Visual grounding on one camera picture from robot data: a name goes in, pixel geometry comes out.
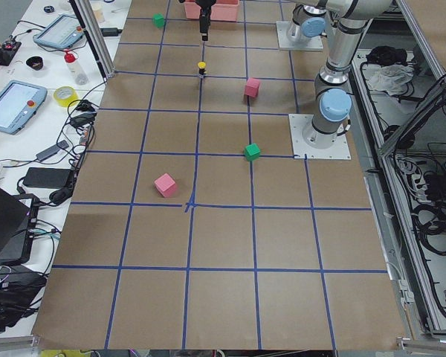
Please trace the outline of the green cube near arm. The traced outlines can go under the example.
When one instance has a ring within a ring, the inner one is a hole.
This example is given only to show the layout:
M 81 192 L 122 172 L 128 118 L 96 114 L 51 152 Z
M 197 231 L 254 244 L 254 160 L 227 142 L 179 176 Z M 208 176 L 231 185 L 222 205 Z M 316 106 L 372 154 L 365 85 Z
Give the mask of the green cube near arm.
M 261 155 L 261 149 L 256 143 L 248 144 L 244 148 L 244 155 L 247 161 L 254 161 Z

